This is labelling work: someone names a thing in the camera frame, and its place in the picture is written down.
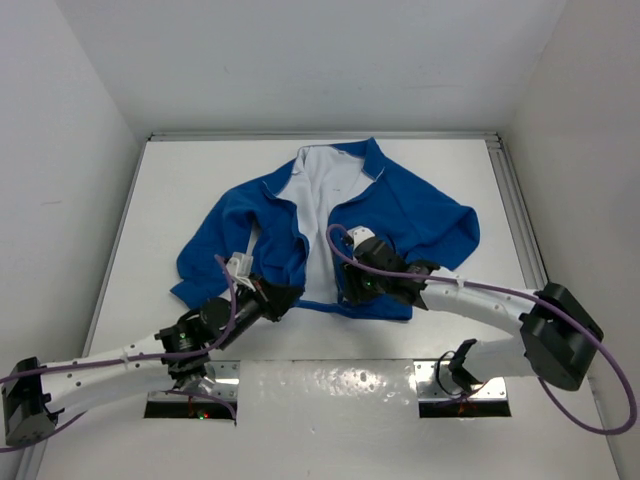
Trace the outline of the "blue fleece zip jacket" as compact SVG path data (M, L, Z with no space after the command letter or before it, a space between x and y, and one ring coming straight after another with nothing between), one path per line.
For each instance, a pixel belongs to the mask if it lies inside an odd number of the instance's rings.
M480 243L476 211L389 159L374 139L302 147L277 170L224 193L176 260L172 294L189 308L227 288L217 256L249 251L253 270L304 293L297 307L355 319L408 321L413 309L388 295L351 305L331 247L338 232L367 227L406 261L450 270Z

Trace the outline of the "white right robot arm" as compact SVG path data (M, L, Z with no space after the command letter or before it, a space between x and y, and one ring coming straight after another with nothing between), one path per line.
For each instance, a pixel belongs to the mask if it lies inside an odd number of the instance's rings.
M569 289L549 282L540 290L472 288L426 260L406 262L371 230L346 235L352 260L342 265L346 300L359 306L387 296L425 311L466 317L507 333L500 341L464 341L447 364L461 392L494 377L537 376L565 390L580 388L596 354L583 335L603 331Z

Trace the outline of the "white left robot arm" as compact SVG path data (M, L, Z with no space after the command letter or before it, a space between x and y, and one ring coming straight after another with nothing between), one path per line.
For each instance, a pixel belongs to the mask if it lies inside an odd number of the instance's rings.
M1 380L2 452L35 445L95 407L200 380L211 351L225 349L261 318L280 321L303 291L252 274L233 282L230 298L212 298L120 349L48 364L19 361Z

